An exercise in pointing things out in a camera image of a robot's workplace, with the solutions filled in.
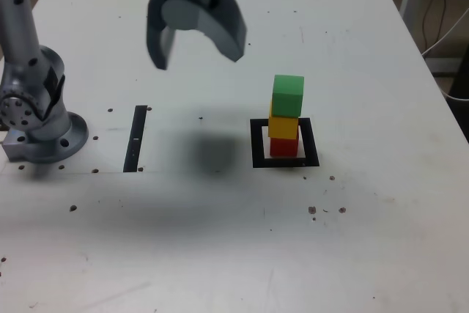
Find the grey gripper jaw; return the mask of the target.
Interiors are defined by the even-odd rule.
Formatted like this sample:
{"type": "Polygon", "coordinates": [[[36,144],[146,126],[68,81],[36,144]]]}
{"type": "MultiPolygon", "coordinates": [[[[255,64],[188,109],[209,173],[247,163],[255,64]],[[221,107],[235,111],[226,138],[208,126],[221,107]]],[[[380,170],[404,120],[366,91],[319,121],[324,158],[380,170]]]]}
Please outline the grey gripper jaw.
{"type": "Polygon", "coordinates": [[[163,19],[173,30],[201,32],[227,59],[237,62],[244,55],[247,28],[236,0],[217,0],[214,8],[188,3],[162,9],[163,19]]]}
{"type": "Polygon", "coordinates": [[[147,50],[154,65],[166,70],[174,42],[175,30],[163,19],[162,9],[167,0],[149,0],[147,8],[147,50]]]}

